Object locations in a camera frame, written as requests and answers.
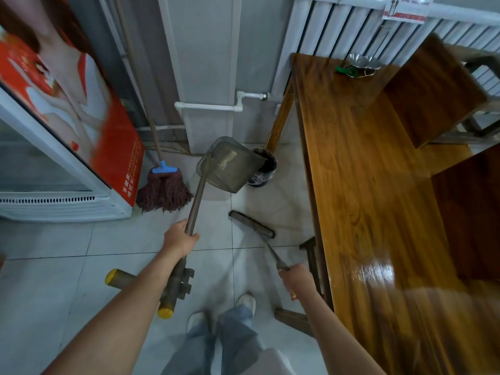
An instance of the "yellow end cap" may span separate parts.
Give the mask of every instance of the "yellow end cap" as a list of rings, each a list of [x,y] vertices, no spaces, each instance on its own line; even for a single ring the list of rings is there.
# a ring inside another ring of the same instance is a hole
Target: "yellow end cap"
[[[104,280],[104,284],[109,285],[109,283],[111,283],[111,280],[115,277],[117,271],[118,269],[114,268],[110,272],[108,272],[108,274],[106,275],[106,279]]]
[[[160,308],[158,309],[158,317],[166,320],[173,316],[173,310],[170,308]]]

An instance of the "refrigerator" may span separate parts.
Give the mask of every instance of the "refrigerator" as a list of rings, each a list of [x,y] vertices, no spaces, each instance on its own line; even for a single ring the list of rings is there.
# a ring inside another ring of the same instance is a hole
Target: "refrigerator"
[[[0,217],[129,217],[144,146],[71,8],[0,8]]]

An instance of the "wooden table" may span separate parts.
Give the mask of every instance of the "wooden table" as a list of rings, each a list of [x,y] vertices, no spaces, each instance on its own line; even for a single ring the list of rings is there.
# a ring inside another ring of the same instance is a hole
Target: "wooden table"
[[[383,92],[396,68],[291,61],[277,122],[293,95],[327,302],[389,374],[498,373],[500,287],[458,279],[430,181],[471,152],[413,147]]]

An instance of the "person's left hand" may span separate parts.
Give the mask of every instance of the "person's left hand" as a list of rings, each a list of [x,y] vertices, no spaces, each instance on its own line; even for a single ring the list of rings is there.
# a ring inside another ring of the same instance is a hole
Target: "person's left hand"
[[[160,253],[175,253],[180,259],[192,251],[199,239],[199,233],[193,235],[184,233],[187,222],[187,219],[176,222],[165,232]]]

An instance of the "hand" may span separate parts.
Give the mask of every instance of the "hand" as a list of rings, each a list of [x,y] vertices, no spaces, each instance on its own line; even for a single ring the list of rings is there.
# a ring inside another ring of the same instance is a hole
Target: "hand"
[[[313,274],[303,264],[290,266],[290,271],[279,271],[279,276],[288,292],[295,294],[299,300],[316,293]]]
[[[199,234],[187,235],[184,229],[187,219],[174,223],[164,234],[160,252],[175,253],[178,258],[188,255],[199,239]]]

